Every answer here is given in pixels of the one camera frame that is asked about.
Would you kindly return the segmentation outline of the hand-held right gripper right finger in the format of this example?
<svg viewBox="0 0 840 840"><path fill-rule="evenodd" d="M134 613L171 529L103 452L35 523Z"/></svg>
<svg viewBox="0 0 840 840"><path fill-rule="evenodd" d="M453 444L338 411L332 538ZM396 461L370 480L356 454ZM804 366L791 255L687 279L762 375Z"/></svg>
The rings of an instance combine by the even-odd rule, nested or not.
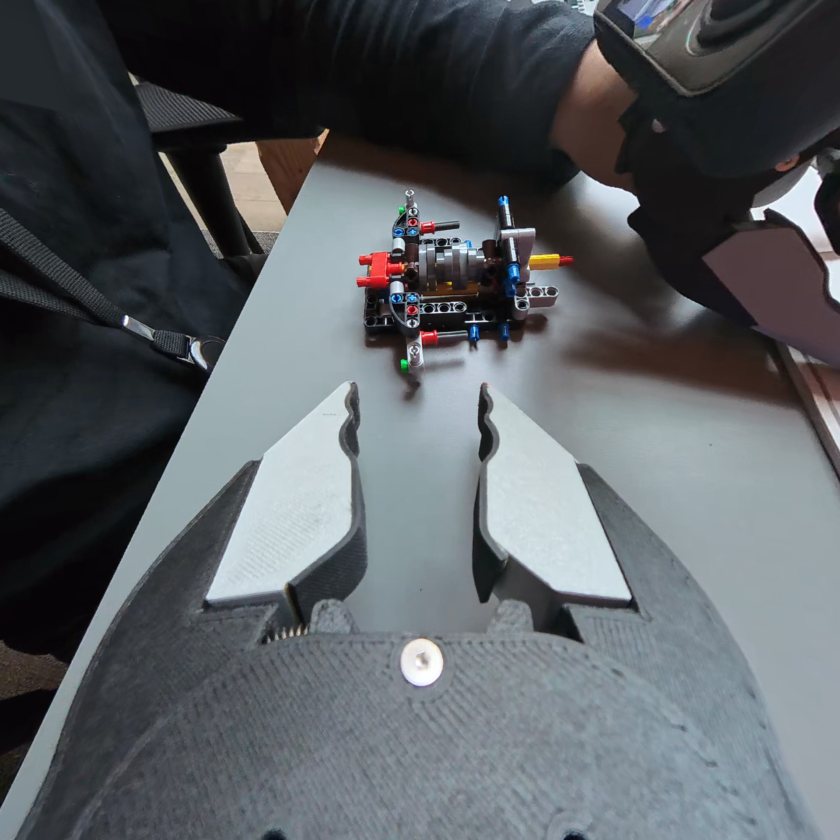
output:
<svg viewBox="0 0 840 840"><path fill-rule="evenodd" d="M479 600L627 607L632 593L579 462L488 383L479 390L472 572Z"/></svg>

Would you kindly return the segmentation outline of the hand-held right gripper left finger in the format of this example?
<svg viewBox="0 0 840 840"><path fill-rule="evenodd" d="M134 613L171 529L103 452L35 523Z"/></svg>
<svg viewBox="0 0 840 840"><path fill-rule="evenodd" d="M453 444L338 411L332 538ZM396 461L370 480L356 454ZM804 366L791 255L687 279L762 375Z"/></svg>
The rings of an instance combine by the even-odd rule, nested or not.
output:
<svg viewBox="0 0 840 840"><path fill-rule="evenodd" d="M316 604L354 591L367 567L360 420L344 382L264 453L207 606L275 604L279 624L309 624Z"/></svg>

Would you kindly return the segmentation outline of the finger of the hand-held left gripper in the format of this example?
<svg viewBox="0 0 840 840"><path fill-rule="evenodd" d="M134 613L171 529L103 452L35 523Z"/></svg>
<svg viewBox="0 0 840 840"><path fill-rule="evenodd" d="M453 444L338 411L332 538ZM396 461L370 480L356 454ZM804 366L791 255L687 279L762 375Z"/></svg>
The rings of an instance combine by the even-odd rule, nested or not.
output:
<svg viewBox="0 0 840 840"><path fill-rule="evenodd" d="M825 363L839 363L839 304L826 263L791 220L773 210L737 225L702 257L759 332Z"/></svg>

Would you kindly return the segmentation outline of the lego chassis assembly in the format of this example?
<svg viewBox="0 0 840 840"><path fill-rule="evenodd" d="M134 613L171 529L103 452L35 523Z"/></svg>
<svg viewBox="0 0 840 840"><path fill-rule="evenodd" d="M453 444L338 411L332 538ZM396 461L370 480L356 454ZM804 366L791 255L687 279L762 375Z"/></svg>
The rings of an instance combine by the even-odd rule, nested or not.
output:
<svg viewBox="0 0 840 840"><path fill-rule="evenodd" d="M497 200L492 237L475 246L453 235L459 227L457 220L423 219L407 189L391 248L359 257L364 273L355 282L364 292L365 333L403 338L400 370L414 386L422 384L426 350L460 342L475 349L491 335L507 347L535 310L558 300L556 284L533 275L574 264L570 255L535 253L535 228L515 223L505 195Z"/></svg>

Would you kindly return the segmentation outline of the person's left forearm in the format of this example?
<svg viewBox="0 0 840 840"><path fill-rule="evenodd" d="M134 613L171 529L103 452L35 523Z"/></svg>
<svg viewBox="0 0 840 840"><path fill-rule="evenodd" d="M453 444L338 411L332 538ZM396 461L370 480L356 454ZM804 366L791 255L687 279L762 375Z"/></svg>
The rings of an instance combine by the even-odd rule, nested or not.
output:
<svg viewBox="0 0 840 840"><path fill-rule="evenodd" d="M99 2L128 70L272 137L328 129L567 183L550 148L594 38L562 2Z"/></svg>

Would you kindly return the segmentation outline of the person's left hand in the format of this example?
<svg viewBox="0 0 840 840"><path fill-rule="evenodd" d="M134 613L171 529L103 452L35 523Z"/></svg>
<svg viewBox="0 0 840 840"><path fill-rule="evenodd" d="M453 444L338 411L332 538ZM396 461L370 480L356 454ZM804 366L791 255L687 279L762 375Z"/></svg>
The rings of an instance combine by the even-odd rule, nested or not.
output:
<svg viewBox="0 0 840 840"><path fill-rule="evenodd" d="M633 177L617 174L616 161L625 140L620 118L636 98L592 41L559 102L552 146L591 179L635 194Z"/></svg>

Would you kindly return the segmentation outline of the wooden table leg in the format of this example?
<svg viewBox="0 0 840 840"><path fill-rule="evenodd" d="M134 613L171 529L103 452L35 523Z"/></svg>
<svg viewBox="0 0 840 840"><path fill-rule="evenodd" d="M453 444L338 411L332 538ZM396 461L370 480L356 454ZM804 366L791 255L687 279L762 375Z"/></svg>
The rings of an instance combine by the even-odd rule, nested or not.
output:
<svg viewBox="0 0 840 840"><path fill-rule="evenodd" d="M260 162L288 215L300 189L313 167L324 141L324 130L311 139L259 140L256 142Z"/></svg>

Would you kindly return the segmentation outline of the black chair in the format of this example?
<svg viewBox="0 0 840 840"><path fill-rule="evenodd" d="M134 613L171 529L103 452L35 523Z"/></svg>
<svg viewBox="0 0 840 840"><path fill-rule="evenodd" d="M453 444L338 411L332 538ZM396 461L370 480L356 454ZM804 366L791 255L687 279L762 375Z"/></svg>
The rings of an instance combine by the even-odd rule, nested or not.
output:
<svg viewBox="0 0 840 840"><path fill-rule="evenodd" d="M245 123L146 80L134 89L155 148L171 163L221 256L257 276L267 255L236 207L221 160L229 144L253 140Z"/></svg>

